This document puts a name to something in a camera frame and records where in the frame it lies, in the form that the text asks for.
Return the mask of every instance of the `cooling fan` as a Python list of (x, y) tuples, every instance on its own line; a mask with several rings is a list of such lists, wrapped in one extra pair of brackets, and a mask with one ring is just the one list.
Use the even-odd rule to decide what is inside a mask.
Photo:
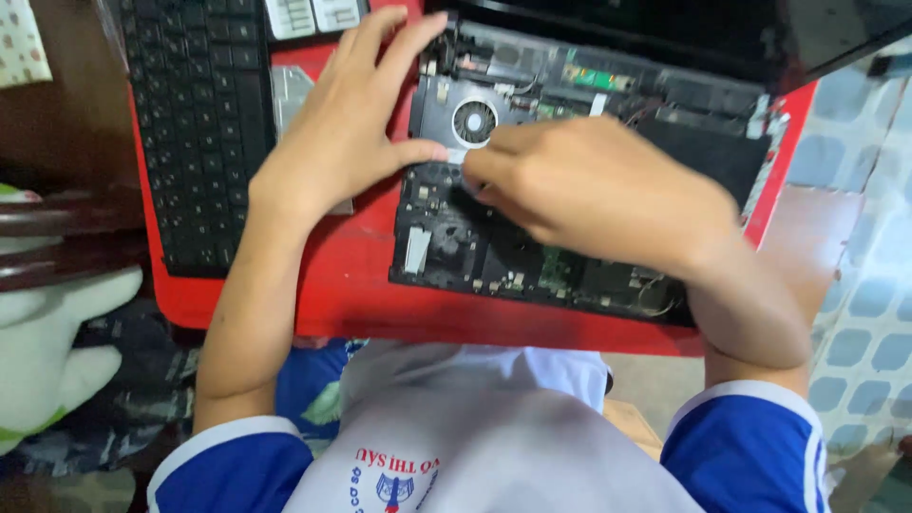
[(491, 131), (496, 126), (497, 112), (484, 101), (465, 101), (453, 113), (456, 136), (470, 146), (481, 146), (491, 137)]

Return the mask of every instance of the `person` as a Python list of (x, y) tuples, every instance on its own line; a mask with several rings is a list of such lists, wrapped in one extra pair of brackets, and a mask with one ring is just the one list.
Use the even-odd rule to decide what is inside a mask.
[(150, 510), (826, 511), (794, 299), (742, 241), (721, 187), (606, 117), (498, 127), (463, 172), (483, 185), (478, 201), (543, 244), (686, 284), (706, 390), (674, 417), (660, 462), (599, 414), (607, 368), (585, 351), (373, 340), (343, 372), (339, 435), (317, 460), (275, 416), (308, 233), (403, 166), (447, 158), (437, 142), (385, 135), (415, 57), (446, 23), (406, 17), (381, 8), (341, 37), (251, 181), (202, 348), (195, 435), (155, 473)]

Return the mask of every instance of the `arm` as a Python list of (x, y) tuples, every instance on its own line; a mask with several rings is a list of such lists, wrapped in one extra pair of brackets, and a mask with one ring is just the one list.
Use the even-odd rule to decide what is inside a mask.
[(391, 144), (384, 130), (414, 58), (446, 24), (385, 7), (341, 38), (306, 105), (250, 183), (240, 247), (202, 347), (193, 432), (275, 409), (275, 376), (292, 343), (301, 253), (334, 204), (414, 162), (446, 158), (433, 141)]
[(708, 386), (762, 380), (807, 394), (808, 328), (709, 178), (607, 118), (499, 127), (464, 171), (486, 184), (479, 201), (543, 244), (682, 279), (708, 343)]

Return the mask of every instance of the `laptop screen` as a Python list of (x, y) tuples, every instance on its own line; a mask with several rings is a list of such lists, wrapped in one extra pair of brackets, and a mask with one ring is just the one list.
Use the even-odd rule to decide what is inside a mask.
[(908, 0), (440, 0), (428, 7), (778, 93), (912, 33)]

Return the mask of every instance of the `hand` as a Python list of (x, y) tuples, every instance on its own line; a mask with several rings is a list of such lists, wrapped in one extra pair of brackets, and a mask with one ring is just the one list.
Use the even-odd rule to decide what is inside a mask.
[(446, 160), (439, 143), (390, 143), (385, 130), (402, 82), (420, 51), (446, 26), (425, 16), (402, 29), (378, 63), (380, 44), (405, 21), (383, 7), (342, 35), (307, 101), (250, 184), (251, 210), (309, 229), (330, 208), (403, 166)]
[(463, 172), (543, 244), (681, 278), (739, 233), (721, 186), (609, 118), (500, 126)]

